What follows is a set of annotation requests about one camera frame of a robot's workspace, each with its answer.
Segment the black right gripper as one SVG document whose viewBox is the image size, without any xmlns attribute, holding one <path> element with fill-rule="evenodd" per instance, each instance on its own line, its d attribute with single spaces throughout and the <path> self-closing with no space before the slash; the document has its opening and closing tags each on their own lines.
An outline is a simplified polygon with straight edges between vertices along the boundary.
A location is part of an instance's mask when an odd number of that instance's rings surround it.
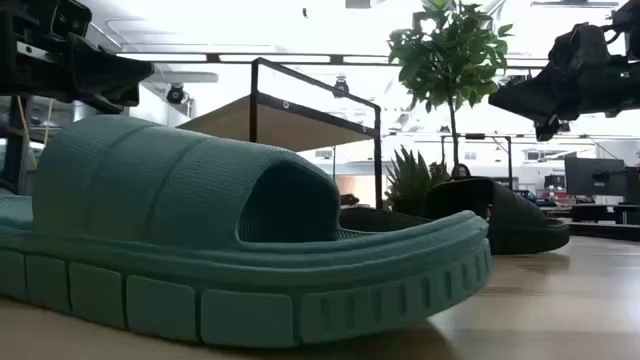
<svg viewBox="0 0 640 360">
<path fill-rule="evenodd" d="M 539 142 L 559 131 L 560 103 L 570 119 L 603 113 L 613 118 L 639 108 L 639 63 L 608 50 L 606 26 L 576 24 L 556 38 L 549 70 L 536 76 L 511 75 L 489 96 L 489 104 L 535 121 Z"/>
</svg>

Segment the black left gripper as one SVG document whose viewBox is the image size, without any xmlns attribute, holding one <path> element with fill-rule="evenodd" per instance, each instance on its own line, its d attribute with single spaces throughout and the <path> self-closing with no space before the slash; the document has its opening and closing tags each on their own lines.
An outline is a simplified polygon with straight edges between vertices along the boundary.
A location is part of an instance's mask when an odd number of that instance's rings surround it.
<svg viewBox="0 0 640 360">
<path fill-rule="evenodd" d="M 89 7 L 75 0 L 1 0 L 1 93 L 75 95 L 77 88 L 127 88 L 81 93 L 77 100 L 100 113 L 138 106 L 137 84 L 153 74 L 153 64 L 88 42 L 92 17 Z"/>
</svg>

